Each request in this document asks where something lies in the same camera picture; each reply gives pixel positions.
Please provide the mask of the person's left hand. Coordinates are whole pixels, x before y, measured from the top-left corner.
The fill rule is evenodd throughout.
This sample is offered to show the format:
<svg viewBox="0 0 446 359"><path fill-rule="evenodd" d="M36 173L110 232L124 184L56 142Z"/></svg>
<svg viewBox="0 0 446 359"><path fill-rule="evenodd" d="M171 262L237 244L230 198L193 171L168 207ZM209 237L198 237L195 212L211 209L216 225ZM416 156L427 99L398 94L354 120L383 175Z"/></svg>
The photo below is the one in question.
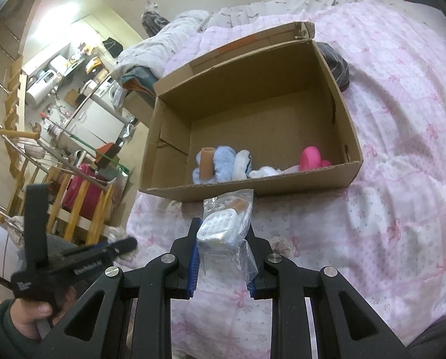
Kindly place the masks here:
<svg viewBox="0 0 446 359"><path fill-rule="evenodd" d="M40 334L37 323L40 320L52 321L52 324L57 324L67 311L74 305L77 300L77 291L73 286L70 286L64 295L64 303L61 311L55 313L53 308L47 302L33 302L26 299L16 299L10 308L10 318L13 326L24 335L24 337L31 340L39 340Z"/></svg>

